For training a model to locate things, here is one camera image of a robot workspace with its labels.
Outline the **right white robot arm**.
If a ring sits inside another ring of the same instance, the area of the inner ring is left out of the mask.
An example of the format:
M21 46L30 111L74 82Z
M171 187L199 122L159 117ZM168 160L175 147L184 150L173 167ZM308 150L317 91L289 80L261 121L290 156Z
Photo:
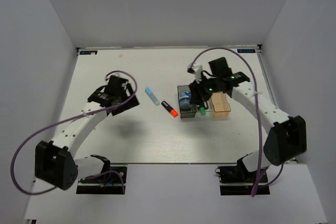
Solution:
M306 152L306 122L301 116L290 116L257 93L250 79L242 72L233 73L224 57L209 66L212 74L206 78L202 65L188 65L187 71L195 76L189 85L190 103L203 106L214 93L225 93L249 111L267 133L262 149L240 158L235 169L226 172L229 178L250 181L257 169L279 166Z

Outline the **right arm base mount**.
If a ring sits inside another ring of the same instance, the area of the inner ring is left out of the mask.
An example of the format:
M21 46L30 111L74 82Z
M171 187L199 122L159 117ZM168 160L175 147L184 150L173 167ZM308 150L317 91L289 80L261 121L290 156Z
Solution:
M221 196L247 196L251 195L257 171L249 172L243 159L240 158L235 166L218 166L215 174L219 177Z

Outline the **green highlighter marker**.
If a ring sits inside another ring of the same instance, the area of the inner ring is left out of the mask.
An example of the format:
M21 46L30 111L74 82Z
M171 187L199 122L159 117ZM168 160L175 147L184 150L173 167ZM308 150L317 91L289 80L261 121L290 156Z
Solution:
M205 108L204 107L200 107L199 108L199 113L200 113L200 115L205 115L206 114Z

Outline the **blue cleaning gel jar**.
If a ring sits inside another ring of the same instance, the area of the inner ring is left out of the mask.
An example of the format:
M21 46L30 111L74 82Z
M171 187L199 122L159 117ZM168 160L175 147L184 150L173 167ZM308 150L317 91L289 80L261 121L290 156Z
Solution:
M189 110L191 93L189 91L181 91L178 93L178 102L181 110Z

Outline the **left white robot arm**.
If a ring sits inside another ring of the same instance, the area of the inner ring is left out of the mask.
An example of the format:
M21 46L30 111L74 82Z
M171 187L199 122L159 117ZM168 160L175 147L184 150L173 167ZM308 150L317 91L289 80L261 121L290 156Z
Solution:
M108 116L115 116L139 102L129 81L110 76L107 84L97 88L87 99L80 117L49 142L40 141L35 148L35 176L62 190L75 181L96 178L104 182L110 178L110 161L97 154L76 158L76 153L95 127Z

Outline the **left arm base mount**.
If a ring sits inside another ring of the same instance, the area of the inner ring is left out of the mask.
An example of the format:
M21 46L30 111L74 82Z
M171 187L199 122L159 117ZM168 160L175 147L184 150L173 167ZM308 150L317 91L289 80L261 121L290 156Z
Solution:
M111 166L116 173L104 174L97 178L78 181L77 195L123 195L127 183L127 165Z

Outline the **orange highlighter marker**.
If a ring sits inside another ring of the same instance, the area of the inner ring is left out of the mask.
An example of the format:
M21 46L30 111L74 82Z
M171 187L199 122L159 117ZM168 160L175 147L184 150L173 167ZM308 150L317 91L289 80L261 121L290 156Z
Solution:
M168 113L172 116L172 117L177 117L178 116L178 112L173 109L166 101L162 101L161 105L168 111Z

